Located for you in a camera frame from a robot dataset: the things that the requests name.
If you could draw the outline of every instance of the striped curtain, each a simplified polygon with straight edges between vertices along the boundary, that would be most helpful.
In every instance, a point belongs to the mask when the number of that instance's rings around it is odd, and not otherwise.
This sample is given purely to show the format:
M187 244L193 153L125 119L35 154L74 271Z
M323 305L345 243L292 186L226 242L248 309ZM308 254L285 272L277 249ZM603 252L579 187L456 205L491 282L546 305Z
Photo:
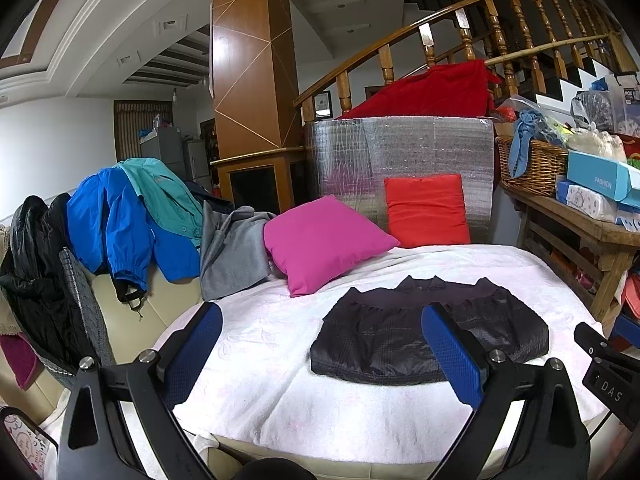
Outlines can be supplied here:
M150 130L154 117L160 115L168 123L174 123L171 101L114 101L113 133L118 161L142 156L140 130Z

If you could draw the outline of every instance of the wooden table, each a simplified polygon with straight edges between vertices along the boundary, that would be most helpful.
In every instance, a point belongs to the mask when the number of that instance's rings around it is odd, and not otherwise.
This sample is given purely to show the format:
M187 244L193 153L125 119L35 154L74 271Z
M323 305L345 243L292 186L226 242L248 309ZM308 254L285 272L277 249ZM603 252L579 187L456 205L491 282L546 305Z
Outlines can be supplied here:
M614 294L622 275L631 266L636 250L640 248L640 233L629 232L624 227L610 222L594 220L554 198L532 195L507 187L503 189L506 194L524 204L518 247L543 260L574 291L596 320L612 323L620 311ZM590 246L596 248L599 256L597 266L535 222L532 219L532 216L535 216L533 211L562 224L581 238L590 240ZM595 296L585 290L565 267L551 257L540 243L540 239L548 242L594 279L598 285Z

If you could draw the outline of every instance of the bubble wrap foil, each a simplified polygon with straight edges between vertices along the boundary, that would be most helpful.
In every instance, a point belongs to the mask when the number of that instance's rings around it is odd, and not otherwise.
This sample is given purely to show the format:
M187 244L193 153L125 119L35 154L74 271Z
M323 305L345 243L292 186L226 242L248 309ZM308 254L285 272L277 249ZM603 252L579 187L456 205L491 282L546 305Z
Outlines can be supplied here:
M335 195L386 229L385 178L460 173L471 240L489 232L494 184L489 120L375 117L305 125L312 198Z

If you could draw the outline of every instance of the metal bolt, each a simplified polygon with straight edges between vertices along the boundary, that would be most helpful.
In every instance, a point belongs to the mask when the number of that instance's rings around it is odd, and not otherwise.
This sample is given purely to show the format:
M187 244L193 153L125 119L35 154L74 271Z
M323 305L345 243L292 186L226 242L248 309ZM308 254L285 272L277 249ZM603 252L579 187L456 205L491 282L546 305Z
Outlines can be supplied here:
M87 371L91 370L95 365L95 361L93 357L87 356L80 359L80 369Z
M549 366L551 366L554 370L562 370L564 368L562 361L557 357L552 357L551 359L549 359Z
M140 361L141 363L150 363L156 358L157 354L158 352L156 352L155 350L143 350L138 356L138 361Z
M489 350L489 359L494 363L503 363L507 360L507 356L502 350Z

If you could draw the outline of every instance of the green item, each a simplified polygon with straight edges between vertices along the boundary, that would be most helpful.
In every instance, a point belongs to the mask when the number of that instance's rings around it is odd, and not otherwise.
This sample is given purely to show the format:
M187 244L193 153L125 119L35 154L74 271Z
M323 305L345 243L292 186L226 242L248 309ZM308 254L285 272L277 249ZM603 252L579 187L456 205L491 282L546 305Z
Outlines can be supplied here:
M127 174L136 195L144 199L146 210L162 229L191 238L199 247L202 204L175 173L156 158L128 158L114 168Z

